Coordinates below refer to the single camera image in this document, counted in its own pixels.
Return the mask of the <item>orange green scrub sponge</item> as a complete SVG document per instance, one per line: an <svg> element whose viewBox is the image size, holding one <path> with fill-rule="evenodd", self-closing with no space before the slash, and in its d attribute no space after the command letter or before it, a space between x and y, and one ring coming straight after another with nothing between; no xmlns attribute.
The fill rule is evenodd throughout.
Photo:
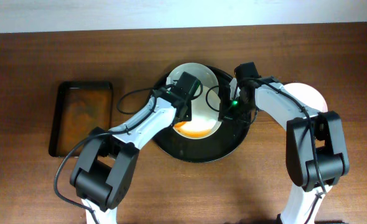
<svg viewBox="0 0 367 224"><path fill-rule="evenodd" d="M174 125L174 128L180 128L181 126L185 125L186 123L187 123L186 121L179 122Z"/></svg>

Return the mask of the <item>white plate with ketchup smear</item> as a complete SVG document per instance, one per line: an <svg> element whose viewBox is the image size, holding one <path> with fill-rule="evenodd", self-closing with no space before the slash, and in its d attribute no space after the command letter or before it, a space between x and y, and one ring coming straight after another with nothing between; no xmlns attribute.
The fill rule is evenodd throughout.
<svg viewBox="0 0 367 224"><path fill-rule="evenodd" d="M179 135L189 139L203 139L215 133L221 125L218 120L218 112L212 110L209 106L216 109L220 105L220 98L213 90L206 96L209 87L203 87L203 93L192 104L192 120L180 128L174 128Z"/></svg>

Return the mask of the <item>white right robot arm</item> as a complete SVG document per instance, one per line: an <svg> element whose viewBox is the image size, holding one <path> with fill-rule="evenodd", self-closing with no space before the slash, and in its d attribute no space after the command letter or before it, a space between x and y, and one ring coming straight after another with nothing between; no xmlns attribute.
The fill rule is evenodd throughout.
<svg viewBox="0 0 367 224"><path fill-rule="evenodd" d="M285 130L292 187L276 223L314 223L323 199L350 168L340 116L307 105L273 77L235 78L220 93L222 117L258 109Z"/></svg>

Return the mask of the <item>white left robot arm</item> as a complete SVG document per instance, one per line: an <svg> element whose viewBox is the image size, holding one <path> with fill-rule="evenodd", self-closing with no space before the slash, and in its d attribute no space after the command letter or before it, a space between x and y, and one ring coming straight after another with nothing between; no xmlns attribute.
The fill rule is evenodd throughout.
<svg viewBox="0 0 367 224"><path fill-rule="evenodd" d="M131 185L140 150L161 130L190 113L195 90L167 85L151 91L149 101L125 123L95 128L80 141L70 184L81 198L88 223L116 223L117 207Z"/></svg>

